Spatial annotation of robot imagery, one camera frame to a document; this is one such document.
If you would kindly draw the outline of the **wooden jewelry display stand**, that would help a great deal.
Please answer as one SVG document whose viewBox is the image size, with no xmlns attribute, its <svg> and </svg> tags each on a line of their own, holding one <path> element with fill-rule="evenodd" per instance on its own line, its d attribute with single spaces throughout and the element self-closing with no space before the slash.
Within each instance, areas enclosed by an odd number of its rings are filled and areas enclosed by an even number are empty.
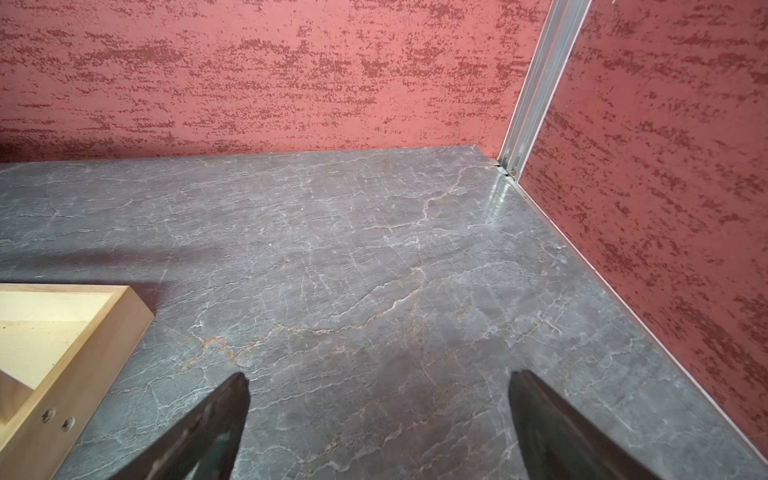
<svg viewBox="0 0 768 480">
<path fill-rule="evenodd" d="M 51 479 L 155 315 L 129 286 L 1 286 L 1 476 Z"/>
</svg>

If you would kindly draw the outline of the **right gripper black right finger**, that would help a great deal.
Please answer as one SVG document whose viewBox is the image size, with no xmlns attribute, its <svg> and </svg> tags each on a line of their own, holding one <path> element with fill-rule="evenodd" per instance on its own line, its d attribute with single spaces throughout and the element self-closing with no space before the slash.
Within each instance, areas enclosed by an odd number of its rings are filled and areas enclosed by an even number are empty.
<svg viewBox="0 0 768 480">
<path fill-rule="evenodd" d="M 531 479 L 655 479 L 530 370 L 511 374 L 508 399 Z"/>
</svg>

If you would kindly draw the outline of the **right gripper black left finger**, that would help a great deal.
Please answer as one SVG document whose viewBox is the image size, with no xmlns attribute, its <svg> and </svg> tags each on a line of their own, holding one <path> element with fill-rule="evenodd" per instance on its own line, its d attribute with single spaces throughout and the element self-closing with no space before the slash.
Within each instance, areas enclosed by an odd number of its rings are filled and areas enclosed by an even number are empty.
<svg viewBox="0 0 768 480">
<path fill-rule="evenodd" d="M 237 372 L 112 477 L 230 478 L 249 406 L 249 380 Z"/>
</svg>

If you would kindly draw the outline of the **right aluminium corner post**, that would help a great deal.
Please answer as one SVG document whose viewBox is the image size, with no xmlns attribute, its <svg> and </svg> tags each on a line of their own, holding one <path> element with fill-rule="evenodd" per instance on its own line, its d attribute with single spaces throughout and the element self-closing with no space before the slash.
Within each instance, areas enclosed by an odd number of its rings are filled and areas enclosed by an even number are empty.
<svg viewBox="0 0 768 480">
<path fill-rule="evenodd" d="M 518 97 L 499 165 L 518 182 L 554 98 L 591 0 L 554 0 L 549 8 Z"/>
</svg>

